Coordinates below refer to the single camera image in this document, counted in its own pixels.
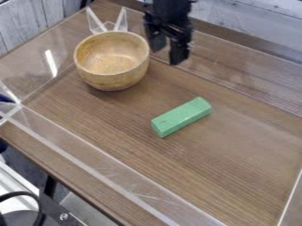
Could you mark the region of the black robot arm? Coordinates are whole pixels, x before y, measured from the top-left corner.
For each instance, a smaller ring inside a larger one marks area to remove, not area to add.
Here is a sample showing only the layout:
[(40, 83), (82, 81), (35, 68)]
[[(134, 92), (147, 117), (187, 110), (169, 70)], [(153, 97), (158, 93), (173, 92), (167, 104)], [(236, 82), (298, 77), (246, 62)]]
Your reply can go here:
[(170, 45), (169, 60), (178, 65), (189, 59), (194, 28), (189, 13), (197, 0), (145, 0), (145, 29), (154, 52)]

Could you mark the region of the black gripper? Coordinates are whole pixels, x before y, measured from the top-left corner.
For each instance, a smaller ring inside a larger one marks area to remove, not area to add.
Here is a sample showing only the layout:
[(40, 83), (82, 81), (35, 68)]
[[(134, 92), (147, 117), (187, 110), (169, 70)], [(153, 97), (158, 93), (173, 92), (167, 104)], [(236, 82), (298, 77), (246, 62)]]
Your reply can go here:
[(166, 38), (170, 38), (170, 64), (178, 65), (189, 59), (193, 26), (189, 11), (146, 10), (145, 15), (146, 37), (150, 48), (158, 52), (166, 47)]

